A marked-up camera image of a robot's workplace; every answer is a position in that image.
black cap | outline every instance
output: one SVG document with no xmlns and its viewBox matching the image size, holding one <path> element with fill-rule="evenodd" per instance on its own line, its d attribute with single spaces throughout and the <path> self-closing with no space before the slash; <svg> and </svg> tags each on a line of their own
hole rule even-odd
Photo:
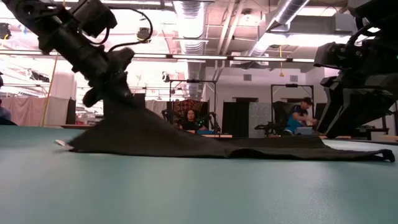
<svg viewBox="0 0 398 224">
<path fill-rule="evenodd" d="M 302 102 L 307 103 L 308 105 L 313 105 L 311 98 L 309 97 L 304 97 Z"/>
</svg>

person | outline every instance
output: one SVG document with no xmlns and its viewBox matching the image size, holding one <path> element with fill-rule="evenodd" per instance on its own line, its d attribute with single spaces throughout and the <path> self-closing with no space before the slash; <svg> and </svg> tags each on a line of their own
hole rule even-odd
<svg viewBox="0 0 398 224">
<path fill-rule="evenodd" d="M 1 103 L 2 103 L 2 100 L 0 99 L 0 118 L 10 121 L 11 120 L 11 112 L 7 108 L 1 106 Z"/>
<path fill-rule="evenodd" d="M 287 121 L 285 130 L 294 134 L 295 130 L 299 127 L 306 127 L 307 122 L 316 124 L 318 121 L 308 116 L 308 109 L 313 105 L 311 98 L 305 97 L 300 105 L 295 105 Z"/>
<path fill-rule="evenodd" d="M 187 110 L 184 114 L 184 120 L 180 125 L 180 128 L 186 131 L 202 131 L 206 128 L 204 126 L 199 126 L 197 123 L 197 112 L 194 110 Z"/>
</svg>

air duct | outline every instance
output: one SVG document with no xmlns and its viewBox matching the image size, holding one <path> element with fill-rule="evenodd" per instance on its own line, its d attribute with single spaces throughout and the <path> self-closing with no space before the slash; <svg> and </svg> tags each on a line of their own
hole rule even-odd
<svg viewBox="0 0 398 224">
<path fill-rule="evenodd" d="M 186 38 L 180 42 L 183 54 L 201 55 L 204 53 L 205 43 L 200 39 L 205 32 L 206 3 L 198 1 L 174 1 L 175 12 L 178 17 L 178 34 Z M 187 79 L 204 79 L 204 69 L 201 63 L 188 62 Z M 197 97 L 198 88 L 187 85 L 191 98 Z"/>
<path fill-rule="evenodd" d="M 254 47 L 248 51 L 246 56 L 260 57 L 267 48 L 272 44 L 274 34 L 270 34 L 271 30 L 289 31 L 290 22 L 307 5 L 310 0 L 280 0 L 275 11 L 266 16 L 265 33 L 260 37 Z"/>
</svg>

blue shirt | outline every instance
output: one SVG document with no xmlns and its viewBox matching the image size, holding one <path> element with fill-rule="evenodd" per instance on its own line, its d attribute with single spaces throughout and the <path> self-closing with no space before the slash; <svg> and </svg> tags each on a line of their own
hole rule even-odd
<svg viewBox="0 0 398 224">
<path fill-rule="evenodd" d="M 295 132 L 296 128 L 306 126 L 306 124 L 303 121 L 297 121 L 296 119 L 293 118 L 294 113 L 298 113 L 298 115 L 304 116 L 305 114 L 308 115 L 308 111 L 301 109 L 300 105 L 295 105 L 292 108 L 292 112 L 289 116 L 289 120 L 287 121 L 287 127 L 286 127 L 286 129 L 288 129 L 292 133 Z"/>
<path fill-rule="evenodd" d="M 11 112 L 9 109 L 0 106 L 0 118 L 11 120 Z"/>
</svg>

green table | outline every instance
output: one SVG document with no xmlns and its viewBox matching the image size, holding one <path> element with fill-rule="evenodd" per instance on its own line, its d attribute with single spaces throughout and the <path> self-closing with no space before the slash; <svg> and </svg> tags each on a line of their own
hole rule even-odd
<svg viewBox="0 0 398 224">
<path fill-rule="evenodd" d="M 80 131 L 0 126 L 1 224 L 387 224 L 398 167 L 65 152 Z M 335 142 L 371 150 L 383 146 Z M 395 146 L 385 146 L 396 151 Z"/>
</svg>

